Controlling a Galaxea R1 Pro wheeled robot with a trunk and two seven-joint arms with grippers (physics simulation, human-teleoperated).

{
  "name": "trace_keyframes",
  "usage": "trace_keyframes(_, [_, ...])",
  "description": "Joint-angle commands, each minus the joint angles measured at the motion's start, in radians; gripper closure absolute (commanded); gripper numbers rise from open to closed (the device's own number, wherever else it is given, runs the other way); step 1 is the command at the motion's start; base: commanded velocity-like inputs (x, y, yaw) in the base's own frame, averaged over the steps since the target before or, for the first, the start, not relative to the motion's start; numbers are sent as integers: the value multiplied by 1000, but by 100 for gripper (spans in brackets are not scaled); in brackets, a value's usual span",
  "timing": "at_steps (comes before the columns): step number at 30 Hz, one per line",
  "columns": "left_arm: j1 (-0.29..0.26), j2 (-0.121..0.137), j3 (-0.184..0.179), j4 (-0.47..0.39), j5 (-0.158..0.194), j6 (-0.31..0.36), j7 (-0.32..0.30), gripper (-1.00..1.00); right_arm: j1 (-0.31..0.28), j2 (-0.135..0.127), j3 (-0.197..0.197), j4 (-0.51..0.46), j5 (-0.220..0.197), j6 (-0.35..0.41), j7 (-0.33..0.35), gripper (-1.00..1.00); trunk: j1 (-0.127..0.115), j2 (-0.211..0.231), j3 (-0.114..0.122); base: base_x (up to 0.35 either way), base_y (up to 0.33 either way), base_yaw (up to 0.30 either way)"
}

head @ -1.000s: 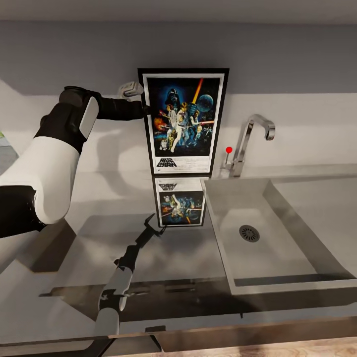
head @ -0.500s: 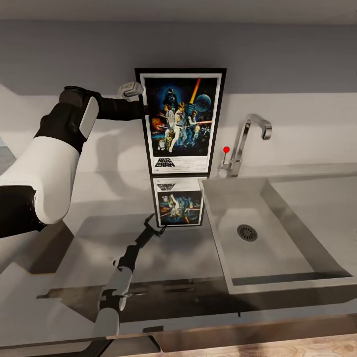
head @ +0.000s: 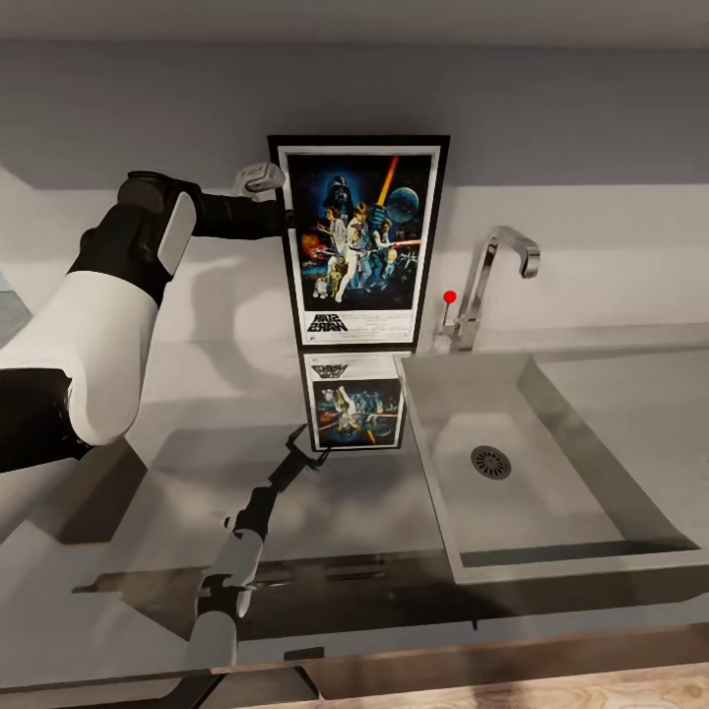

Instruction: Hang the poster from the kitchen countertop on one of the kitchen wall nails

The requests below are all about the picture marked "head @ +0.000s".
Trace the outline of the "poster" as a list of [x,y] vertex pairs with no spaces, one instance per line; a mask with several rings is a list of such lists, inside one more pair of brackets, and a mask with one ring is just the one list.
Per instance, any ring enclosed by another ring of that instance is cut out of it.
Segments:
[[450,135],[269,135],[295,342],[417,347]]

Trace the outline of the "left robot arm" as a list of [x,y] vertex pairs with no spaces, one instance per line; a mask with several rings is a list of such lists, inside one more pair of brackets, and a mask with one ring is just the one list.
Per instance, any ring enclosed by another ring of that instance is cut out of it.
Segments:
[[80,241],[80,256],[38,314],[0,350],[0,545],[94,446],[135,421],[159,308],[190,237],[283,236],[317,219],[259,192],[274,163],[237,171],[231,196],[135,170]]

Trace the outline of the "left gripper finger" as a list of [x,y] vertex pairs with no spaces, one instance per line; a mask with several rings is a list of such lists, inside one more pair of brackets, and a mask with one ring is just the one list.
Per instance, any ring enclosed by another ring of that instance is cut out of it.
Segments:
[[309,217],[294,209],[285,210],[282,214],[284,217],[284,234],[288,233],[289,228],[303,228],[317,226],[317,219]]

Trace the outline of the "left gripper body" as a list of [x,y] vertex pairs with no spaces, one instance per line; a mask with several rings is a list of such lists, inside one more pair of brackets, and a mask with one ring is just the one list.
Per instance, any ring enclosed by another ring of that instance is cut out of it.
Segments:
[[232,196],[222,196],[229,212],[229,229],[224,239],[248,239],[284,235],[282,202],[255,202]]

